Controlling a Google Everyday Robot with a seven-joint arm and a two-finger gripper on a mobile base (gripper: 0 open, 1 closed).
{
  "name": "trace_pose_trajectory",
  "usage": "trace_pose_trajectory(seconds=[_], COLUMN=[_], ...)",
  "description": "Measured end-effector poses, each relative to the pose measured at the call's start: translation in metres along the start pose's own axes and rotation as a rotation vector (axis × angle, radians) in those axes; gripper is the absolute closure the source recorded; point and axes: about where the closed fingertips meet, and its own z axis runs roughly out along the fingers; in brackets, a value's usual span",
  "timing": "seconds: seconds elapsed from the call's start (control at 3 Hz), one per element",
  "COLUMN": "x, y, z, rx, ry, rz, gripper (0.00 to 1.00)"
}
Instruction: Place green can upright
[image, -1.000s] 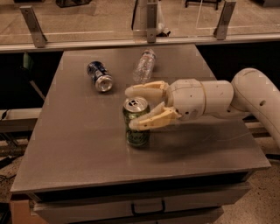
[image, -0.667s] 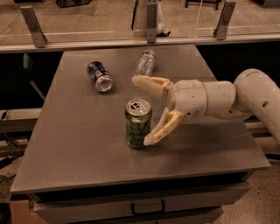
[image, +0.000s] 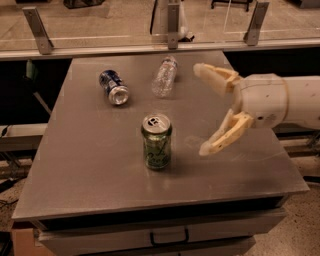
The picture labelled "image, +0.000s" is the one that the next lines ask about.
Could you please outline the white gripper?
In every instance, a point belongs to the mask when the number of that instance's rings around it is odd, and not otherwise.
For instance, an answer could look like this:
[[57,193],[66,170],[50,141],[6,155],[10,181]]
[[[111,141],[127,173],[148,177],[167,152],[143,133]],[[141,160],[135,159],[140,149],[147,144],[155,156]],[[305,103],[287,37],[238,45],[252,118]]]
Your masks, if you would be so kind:
[[228,110],[218,130],[201,145],[200,156],[220,152],[252,125],[273,128],[284,120],[288,89],[283,78],[275,74],[254,74],[241,79],[237,71],[205,63],[196,63],[193,72],[220,97],[233,92],[233,110]]

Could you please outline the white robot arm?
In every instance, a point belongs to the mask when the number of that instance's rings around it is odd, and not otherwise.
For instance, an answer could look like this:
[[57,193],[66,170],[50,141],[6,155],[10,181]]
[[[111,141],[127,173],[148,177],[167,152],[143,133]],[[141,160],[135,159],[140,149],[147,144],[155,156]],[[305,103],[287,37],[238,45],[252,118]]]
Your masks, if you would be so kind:
[[220,97],[233,95],[220,127],[201,145],[201,156],[223,150],[249,128],[289,123],[320,129],[319,76],[281,77],[269,73],[242,77],[234,70],[205,63],[196,63],[193,72]]

